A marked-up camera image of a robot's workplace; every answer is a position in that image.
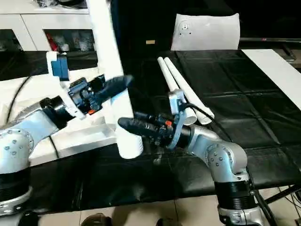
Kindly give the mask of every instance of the floor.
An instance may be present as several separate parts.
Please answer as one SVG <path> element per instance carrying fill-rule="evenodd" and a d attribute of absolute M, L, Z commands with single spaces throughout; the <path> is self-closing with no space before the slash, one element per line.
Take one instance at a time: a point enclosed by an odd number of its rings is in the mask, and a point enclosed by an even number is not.
<path fill-rule="evenodd" d="M 276 188 L 261 191 L 264 198 L 276 193 L 278 193 Z M 111 217 L 114 226 L 155 226 L 159 218 L 178 219 L 183 226 L 222 226 L 218 219 L 216 206 L 217 199 L 215 195 L 202 196 L 179 199 L 175 202 L 142 203 L 96 210 L 49 214 L 42 217 L 40 226 L 79 226 L 86 217 L 95 213 L 103 213 Z M 270 207 L 279 226 L 296 226 L 294 219 L 297 219 L 298 215 L 294 206 L 288 200 L 283 198 L 272 203 Z"/>

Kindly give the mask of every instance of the blue part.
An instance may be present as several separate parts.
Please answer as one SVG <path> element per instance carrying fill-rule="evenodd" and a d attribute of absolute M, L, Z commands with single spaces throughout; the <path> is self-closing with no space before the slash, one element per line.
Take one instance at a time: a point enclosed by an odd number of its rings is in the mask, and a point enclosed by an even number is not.
<path fill-rule="evenodd" d="M 54 76 L 60 78 L 60 81 L 69 81 L 67 57 L 57 55 L 56 61 L 51 61 L 52 72 Z"/>

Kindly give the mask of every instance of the white plastic pipe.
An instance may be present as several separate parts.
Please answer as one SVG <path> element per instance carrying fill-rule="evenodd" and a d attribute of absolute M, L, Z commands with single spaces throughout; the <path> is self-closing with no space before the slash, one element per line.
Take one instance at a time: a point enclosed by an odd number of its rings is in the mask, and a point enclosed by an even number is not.
<path fill-rule="evenodd" d="M 106 80 L 123 75 L 123 69 L 116 44 L 111 15 L 106 0 L 87 0 L 90 13 L 95 48 L 98 58 L 98 67 L 104 68 Z M 119 154 L 122 158 L 132 159 L 139 156 L 143 151 L 143 143 L 140 136 L 133 135 L 121 128 L 117 121 L 120 117 L 133 118 L 128 91 L 118 94 L 111 99 L 111 104 L 106 104 L 104 108 L 110 109 L 113 120 L 116 124 L 116 140 Z M 105 115 L 106 122 L 112 121 L 110 114 Z"/>
<path fill-rule="evenodd" d="M 199 99 L 199 97 L 196 95 L 196 93 L 193 91 L 193 89 L 190 87 L 190 85 L 187 83 L 187 81 L 183 78 L 183 76 L 180 74 L 178 69 L 175 67 L 173 62 L 168 58 L 164 58 L 164 61 L 170 70 L 171 74 L 173 75 L 174 79 L 179 84 L 180 88 L 184 91 L 184 94 L 188 101 L 195 106 L 202 109 L 204 112 L 209 114 L 214 118 L 213 112 L 210 110 L 210 108 L 206 107 L 203 102 Z M 205 116 L 203 113 L 196 111 L 197 118 L 200 123 L 203 125 L 211 123 L 211 119 L 209 119 L 207 116 Z"/>
<path fill-rule="evenodd" d="M 169 87 L 169 90 L 174 91 L 175 89 L 179 89 L 178 84 L 175 82 L 175 80 L 174 80 L 172 74 L 170 73 L 167 65 L 165 64 L 165 61 L 163 60 L 163 58 L 158 57 L 158 62 L 159 62 L 161 71 L 164 75 L 164 78 L 166 80 L 166 83 Z M 191 108 L 186 108 L 185 112 L 186 112 L 186 119 L 185 119 L 184 125 L 189 126 L 189 125 L 195 123 L 197 120 L 197 116 L 194 113 L 194 111 Z"/>

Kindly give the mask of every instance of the cable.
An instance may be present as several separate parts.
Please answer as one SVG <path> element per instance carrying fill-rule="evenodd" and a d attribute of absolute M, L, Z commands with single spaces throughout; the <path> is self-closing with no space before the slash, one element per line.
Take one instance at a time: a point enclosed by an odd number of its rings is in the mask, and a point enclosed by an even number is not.
<path fill-rule="evenodd" d="M 230 135 L 227 133 L 227 131 L 221 126 L 220 123 L 218 123 L 212 116 L 210 116 L 209 114 L 207 114 L 205 111 L 203 111 L 202 109 L 200 109 L 199 107 L 195 106 L 194 104 L 191 103 L 187 103 L 184 105 L 184 109 L 186 109 L 187 107 L 191 107 L 194 108 L 196 110 L 198 110 L 199 112 L 203 113 L 205 116 L 207 116 L 209 119 L 211 119 L 211 121 L 227 136 L 227 138 L 229 139 L 229 141 L 233 142 L 233 140 L 231 139 Z M 262 195 L 259 193 L 258 190 L 255 189 L 255 183 L 254 183 L 254 179 L 253 176 L 251 174 L 251 171 L 249 170 L 248 166 L 246 167 L 246 170 L 250 176 L 250 180 L 251 180 L 251 186 L 252 189 L 255 192 L 255 198 L 258 202 L 258 205 L 260 206 L 260 208 L 263 211 L 263 214 L 265 215 L 266 219 L 268 220 L 269 224 L 271 226 L 277 226 L 277 222 L 275 220 L 275 216 L 272 212 L 272 210 L 269 208 L 268 204 L 265 202 L 264 198 L 262 197 Z"/>
<path fill-rule="evenodd" d="M 291 204 L 295 205 L 296 207 L 298 207 L 299 209 L 301 209 L 301 206 L 297 205 L 296 203 L 294 204 L 291 200 L 289 200 L 287 197 L 285 197 L 286 200 L 288 200 Z"/>
<path fill-rule="evenodd" d="M 56 158 L 59 159 L 59 158 L 60 158 L 60 155 L 58 154 L 57 148 L 56 148 L 55 143 L 53 142 L 53 139 L 52 139 L 51 136 L 49 136 L 49 140 L 50 140 L 50 142 L 51 142 L 53 148 L 55 149 L 55 155 L 56 155 Z"/>
<path fill-rule="evenodd" d="M 184 108 L 185 109 L 188 108 L 188 107 L 195 108 L 196 110 L 198 110 L 199 112 L 201 112 L 202 114 L 204 114 L 205 116 L 207 116 L 226 135 L 226 137 L 229 139 L 229 141 L 233 142 L 233 140 L 231 139 L 231 137 L 229 136 L 229 134 L 227 133 L 227 131 L 211 115 L 209 115 L 208 113 L 206 113 L 205 111 L 203 111 L 199 107 L 195 106 L 194 104 L 191 104 L 191 103 L 184 104 Z"/>
<path fill-rule="evenodd" d="M 31 78 L 32 76 L 29 76 L 27 77 L 23 82 L 22 84 L 19 86 L 19 88 L 17 89 L 12 101 L 10 102 L 10 105 L 9 105 L 9 109 L 8 109 L 8 114 L 7 114 L 7 117 L 6 117 L 6 123 L 8 123 L 9 121 L 9 118 L 10 118 L 10 115 L 11 115 L 11 111 L 13 109 L 13 106 L 15 104 L 15 100 L 17 98 L 17 96 L 19 95 L 20 91 L 22 90 L 22 88 L 24 87 L 24 85 L 28 82 L 28 80 Z"/>
<path fill-rule="evenodd" d="M 295 203 L 295 199 L 293 198 L 293 195 L 292 195 L 292 194 L 291 194 L 291 198 L 292 198 L 292 201 L 293 201 L 293 206 L 295 207 L 295 209 L 296 209 L 296 211 L 297 211 L 298 217 L 299 217 L 299 219 L 301 219 L 300 213 L 299 213 L 299 211 L 298 211 L 298 209 L 297 209 L 297 206 L 296 206 L 296 203 Z"/>
<path fill-rule="evenodd" d="M 36 70 L 34 70 L 31 74 L 33 75 L 33 74 L 37 73 L 38 70 L 39 70 L 39 68 L 36 69 Z M 13 99 L 12 99 L 12 101 L 10 102 L 10 105 L 9 105 L 8 114 L 7 114 L 7 117 L 6 117 L 6 123 L 9 122 L 9 118 L 10 118 L 10 115 L 11 115 L 12 109 L 13 109 L 13 107 L 14 107 L 14 104 L 15 104 L 15 101 L 16 101 L 17 96 L 19 95 L 19 93 L 21 92 L 21 90 L 23 89 L 23 87 L 25 86 L 25 84 L 28 82 L 28 80 L 32 77 L 32 75 L 30 75 L 29 77 L 27 77 L 27 78 L 21 83 L 21 85 L 19 86 L 19 88 L 17 89 L 17 91 L 16 91 L 16 93 L 15 93 L 15 95 L 14 95 L 14 97 L 13 97 Z M 60 156 L 59 156 L 59 154 L 58 154 L 57 148 L 56 148 L 56 146 L 55 146 L 55 144 L 54 144 L 53 139 L 51 138 L 51 136 L 49 136 L 49 139 L 50 139 L 50 142 L 51 142 L 51 144 L 52 144 L 52 146 L 53 146 L 53 148 L 54 148 L 54 150 L 55 150 L 56 158 L 59 159 Z"/>

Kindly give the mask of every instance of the black table cover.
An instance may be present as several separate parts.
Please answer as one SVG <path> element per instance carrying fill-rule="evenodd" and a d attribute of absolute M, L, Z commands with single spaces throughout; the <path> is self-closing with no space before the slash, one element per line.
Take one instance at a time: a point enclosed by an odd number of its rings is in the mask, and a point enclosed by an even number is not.
<path fill-rule="evenodd" d="M 69 53 L 71 70 L 95 67 L 95 53 Z M 242 51 L 164 52 L 216 120 L 248 155 L 257 188 L 301 182 L 301 112 Z M 170 114 L 168 87 L 158 56 L 123 59 L 135 81 L 133 109 Z M 0 53 L 0 80 L 47 73 L 45 52 Z M 209 128 L 227 140 L 211 123 Z M 86 210 L 137 202 L 214 194 L 214 183 L 198 158 L 153 147 L 122 159 L 116 145 L 32 167 L 31 206 L 43 213 Z"/>

